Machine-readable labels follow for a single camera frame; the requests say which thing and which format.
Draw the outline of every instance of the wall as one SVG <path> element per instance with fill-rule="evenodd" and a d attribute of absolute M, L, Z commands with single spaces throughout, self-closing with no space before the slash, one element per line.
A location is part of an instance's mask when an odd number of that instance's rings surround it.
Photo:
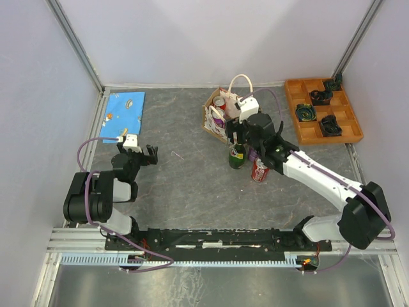
<path fill-rule="evenodd" d="M 365 135 L 356 144 L 364 176 L 383 187 L 409 274 L 408 14 L 408 1 L 385 1 L 346 68 L 344 86 Z"/>
<path fill-rule="evenodd" d="M 29 306 L 97 92 L 45 1 L 0 4 L 0 297 Z"/>
<path fill-rule="evenodd" d="M 329 76 L 372 1 L 60 2 L 105 85 L 165 86 Z"/>

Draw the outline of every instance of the green bottle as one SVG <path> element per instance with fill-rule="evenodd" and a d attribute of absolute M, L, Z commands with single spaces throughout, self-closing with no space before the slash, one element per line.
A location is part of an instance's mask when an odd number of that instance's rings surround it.
<path fill-rule="evenodd" d="M 245 162 L 245 148 L 243 144 L 235 144 L 230 148 L 229 165 L 231 168 L 239 169 Z"/>

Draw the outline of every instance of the bottle label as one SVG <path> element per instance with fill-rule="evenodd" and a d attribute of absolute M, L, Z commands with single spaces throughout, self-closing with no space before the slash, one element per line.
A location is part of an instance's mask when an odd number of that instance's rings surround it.
<path fill-rule="evenodd" d="M 237 159 L 243 159 L 243 158 L 244 158 L 244 154 L 242 154 L 242 153 L 237 153 L 237 150 L 236 150 L 236 148 L 234 148 L 234 147 L 232 147 L 230 154 L 231 154 L 233 157 L 236 157 Z"/>

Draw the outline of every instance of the blue cloth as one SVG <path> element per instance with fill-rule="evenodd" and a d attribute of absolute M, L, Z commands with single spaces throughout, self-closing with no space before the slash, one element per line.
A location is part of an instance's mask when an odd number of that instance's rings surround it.
<path fill-rule="evenodd" d="M 139 134 L 144 101 L 144 92 L 110 94 L 100 137 L 116 138 L 125 129 L 127 133 Z M 104 143 L 116 142 L 105 139 Z"/>

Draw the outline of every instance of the orange tray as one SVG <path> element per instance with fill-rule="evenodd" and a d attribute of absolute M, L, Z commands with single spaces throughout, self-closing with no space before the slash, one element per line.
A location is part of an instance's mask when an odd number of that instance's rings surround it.
<path fill-rule="evenodd" d="M 298 120 L 295 113 L 297 104 L 313 104 L 309 93 L 314 90 L 325 90 L 323 81 L 326 80 L 330 79 L 295 79 L 287 80 L 284 85 L 298 142 L 300 145 L 359 142 L 364 137 L 364 134 L 342 85 L 341 91 L 333 91 L 334 96 L 329 106 L 314 106 L 317 113 L 316 121 L 300 122 Z M 330 114 L 336 116 L 337 123 L 343 130 L 342 136 L 324 137 L 322 135 L 319 122 Z"/>

